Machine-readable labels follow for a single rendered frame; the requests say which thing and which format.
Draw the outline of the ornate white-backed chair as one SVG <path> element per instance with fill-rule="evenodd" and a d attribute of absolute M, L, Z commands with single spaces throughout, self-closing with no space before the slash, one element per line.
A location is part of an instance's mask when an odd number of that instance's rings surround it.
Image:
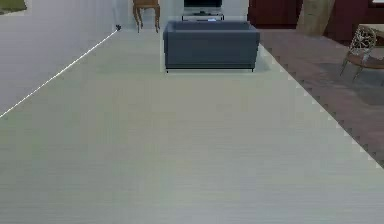
<path fill-rule="evenodd" d="M 348 63 L 356 66 L 352 81 L 355 81 L 364 69 L 384 70 L 384 58 L 371 55 L 372 50 L 376 47 L 376 43 L 377 33 L 374 29 L 359 25 L 342 61 L 339 75 L 343 74 Z"/>

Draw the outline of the black television set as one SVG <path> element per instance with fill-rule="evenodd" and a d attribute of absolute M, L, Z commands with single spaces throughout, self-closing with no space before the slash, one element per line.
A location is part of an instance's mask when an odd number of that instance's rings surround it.
<path fill-rule="evenodd" d="M 222 0 L 184 0 L 184 7 L 194 8 L 220 8 Z"/>

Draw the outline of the grey television stand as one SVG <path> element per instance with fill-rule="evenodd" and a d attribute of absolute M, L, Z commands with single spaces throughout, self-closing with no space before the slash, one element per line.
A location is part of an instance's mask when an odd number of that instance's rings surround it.
<path fill-rule="evenodd" d="M 223 19 L 222 13 L 184 13 L 181 17 L 182 21 L 221 21 Z"/>

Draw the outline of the blue-grey sofa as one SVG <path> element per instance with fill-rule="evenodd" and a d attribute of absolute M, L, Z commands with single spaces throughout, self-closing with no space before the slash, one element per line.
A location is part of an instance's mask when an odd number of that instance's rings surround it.
<path fill-rule="evenodd" d="M 165 70 L 255 69 L 260 32 L 248 21 L 169 21 Z"/>

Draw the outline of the tan curtain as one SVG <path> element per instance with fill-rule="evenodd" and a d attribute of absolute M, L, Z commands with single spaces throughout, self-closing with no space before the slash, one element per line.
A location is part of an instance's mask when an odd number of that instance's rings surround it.
<path fill-rule="evenodd" d="M 303 0 L 296 30 L 308 36 L 322 36 L 335 0 Z"/>

